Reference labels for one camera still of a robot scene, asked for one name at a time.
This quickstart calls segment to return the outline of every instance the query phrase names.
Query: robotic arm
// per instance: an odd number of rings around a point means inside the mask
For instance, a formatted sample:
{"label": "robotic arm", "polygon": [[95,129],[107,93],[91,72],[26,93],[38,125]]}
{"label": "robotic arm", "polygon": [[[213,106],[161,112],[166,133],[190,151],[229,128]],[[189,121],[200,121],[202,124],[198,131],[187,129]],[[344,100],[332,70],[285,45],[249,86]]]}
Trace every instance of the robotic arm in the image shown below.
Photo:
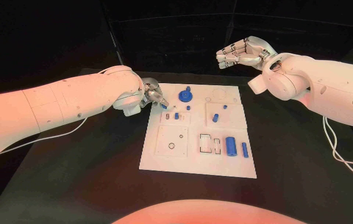
{"label": "robotic arm", "polygon": [[244,64],[262,71],[249,81],[255,94],[268,89],[281,100],[298,100],[313,112],[353,126],[353,65],[278,54],[254,36],[218,51],[216,59],[221,69]]}
{"label": "robotic arm", "polygon": [[16,141],[104,112],[111,106],[125,116],[150,102],[169,106],[159,82],[141,79],[127,66],[0,94],[0,151]]}

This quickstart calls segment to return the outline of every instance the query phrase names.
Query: table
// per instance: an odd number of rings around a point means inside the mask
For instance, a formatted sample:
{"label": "table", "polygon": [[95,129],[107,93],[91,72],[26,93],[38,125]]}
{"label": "table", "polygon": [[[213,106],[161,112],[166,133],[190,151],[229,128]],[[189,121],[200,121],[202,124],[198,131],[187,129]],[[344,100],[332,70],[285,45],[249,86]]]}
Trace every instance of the table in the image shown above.
{"label": "table", "polygon": [[[258,178],[138,170],[150,105],[131,117],[110,108],[72,134],[35,143],[0,196],[2,223],[111,223],[150,205],[185,199],[244,203],[308,223],[353,222],[353,174],[333,159],[320,115],[268,91],[255,95],[251,78],[137,74],[163,83],[239,86]],[[349,160],[353,131],[330,124]]]}

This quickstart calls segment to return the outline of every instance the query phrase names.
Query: circular hole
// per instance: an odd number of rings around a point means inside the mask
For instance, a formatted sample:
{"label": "circular hole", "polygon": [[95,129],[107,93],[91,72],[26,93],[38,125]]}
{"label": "circular hole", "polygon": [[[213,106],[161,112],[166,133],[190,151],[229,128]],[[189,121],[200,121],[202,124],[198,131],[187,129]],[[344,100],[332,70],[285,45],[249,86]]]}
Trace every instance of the circular hole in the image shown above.
{"label": "circular hole", "polygon": [[321,90],[320,90],[320,94],[321,94],[321,95],[324,94],[326,89],[327,89],[327,87],[324,86],[324,87],[321,88]]}

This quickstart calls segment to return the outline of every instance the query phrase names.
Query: white pegboard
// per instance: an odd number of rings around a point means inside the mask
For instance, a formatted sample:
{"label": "white pegboard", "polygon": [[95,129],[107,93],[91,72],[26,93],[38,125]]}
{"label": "white pegboard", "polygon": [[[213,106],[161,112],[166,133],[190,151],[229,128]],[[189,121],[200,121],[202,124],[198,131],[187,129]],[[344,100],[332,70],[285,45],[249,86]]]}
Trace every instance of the white pegboard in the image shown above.
{"label": "white pegboard", "polygon": [[[193,99],[183,103],[179,93],[187,86]],[[140,169],[257,178],[238,87],[185,84],[160,84],[160,87],[170,106],[166,110],[160,106],[151,109]],[[179,119],[174,119],[174,113],[179,113]],[[215,113],[219,114],[216,123],[212,121]],[[202,142],[200,134],[210,135],[209,142]],[[229,136],[236,143],[235,157],[226,155]],[[215,145],[215,139],[219,139],[219,145]],[[246,143],[248,158],[242,154],[242,142]],[[202,143],[203,146],[210,144],[212,153],[200,153]]]}

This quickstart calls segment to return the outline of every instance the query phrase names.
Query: robotic hand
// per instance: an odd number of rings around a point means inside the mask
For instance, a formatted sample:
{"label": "robotic hand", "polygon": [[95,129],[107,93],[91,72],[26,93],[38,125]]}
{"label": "robotic hand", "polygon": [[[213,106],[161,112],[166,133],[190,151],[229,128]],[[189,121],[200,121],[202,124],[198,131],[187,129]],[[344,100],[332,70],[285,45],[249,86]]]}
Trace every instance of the robotic hand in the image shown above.
{"label": "robotic hand", "polygon": [[353,65],[278,54],[254,36],[218,51],[216,59],[221,69],[244,64],[262,71],[249,81],[255,94],[268,89],[277,98],[298,100],[313,112],[353,126]]}
{"label": "robotic hand", "polygon": [[159,82],[141,79],[127,66],[0,94],[0,151],[27,136],[88,118],[111,106],[130,116],[149,103],[169,106]]}

